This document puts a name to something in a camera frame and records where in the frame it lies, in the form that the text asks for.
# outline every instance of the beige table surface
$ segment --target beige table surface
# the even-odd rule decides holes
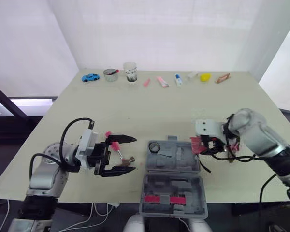
[[[81,77],[98,73],[101,80],[83,83]],[[121,71],[119,80],[106,82],[102,70],[80,71],[55,101],[38,126],[0,177],[0,198],[23,200],[29,184],[29,161],[34,153],[59,141],[65,126],[75,118],[95,120],[94,131],[112,131],[137,138],[137,142],[121,145],[124,156],[134,156],[136,170],[120,177],[94,176],[93,171],[71,173],[60,202],[138,203],[145,173],[146,148],[149,140],[166,140],[177,135],[189,141],[195,135],[193,121],[197,118],[226,118],[240,108],[251,108],[263,114],[268,124],[290,143],[290,124],[267,94],[248,72],[232,72],[231,79],[216,84],[214,80],[225,72],[213,72],[208,83],[199,78],[188,81],[187,72],[179,72],[184,84],[177,87],[175,72],[139,71],[138,81],[128,83]],[[170,86],[162,88],[156,80],[162,76]],[[149,86],[143,86],[151,78]],[[87,122],[75,124],[66,141],[77,143]],[[252,155],[241,144],[240,155]],[[211,157],[201,157],[212,170],[200,172],[208,203],[257,202],[260,188],[273,174],[263,161],[228,163]],[[110,164],[119,162],[113,153]],[[276,178],[264,191],[264,201],[287,200],[286,187]]]

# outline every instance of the blue toy car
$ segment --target blue toy car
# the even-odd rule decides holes
[[[97,74],[93,74],[93,73],[85,75],[85,76],[82,77],[82,81],[84,81],[84,82],[97,81],[99,79],[100,79],[100,76],[97,75]]]

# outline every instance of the yellow toy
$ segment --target yellow toy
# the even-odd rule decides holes
[[[209,78],[211,78],[211,74],[210,73],[203,73],[200,77],[202,82],[206,82],[209,80]]]

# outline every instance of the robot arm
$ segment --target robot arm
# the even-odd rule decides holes
[[[79,145],[63,144],[62,154],[65,165],[60,163],[60,143],[51,144],[42,154],[41,163],[30,172],[30,184],[26,198],[8,230],[8,232],[48,232],[52,225],[52,215],[55,212],[58,198],[68,181],[69,172],[78,172],[80,167],[94,169],[94,175],[103,177],[120,176],[129,173],[135,167],[114,166],[106,170],[109,164],[109,145],[112,142],[130,143],[135,138],[126,135],[110,135],[105,142],[96,143],[97,135],[91,129],[86,129]]]
[[[200,120],[196,122],[196,133],[205,146],[201,154],[209,155],[229,151],[240,138],[289,187],[287,194],[290,198],[290,145],[266,125],[261,114],[241,109],[231,115],[227,123]],[[213,148],[209,148],[209,142],[213,142]]]

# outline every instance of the black ring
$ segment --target black ring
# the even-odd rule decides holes
[[[156,142],[152,142],[148,145],[148,148],[150,150],[151,153],[158,153],[158,151],[160,151],[161,147],[160,144],[156,143]]]

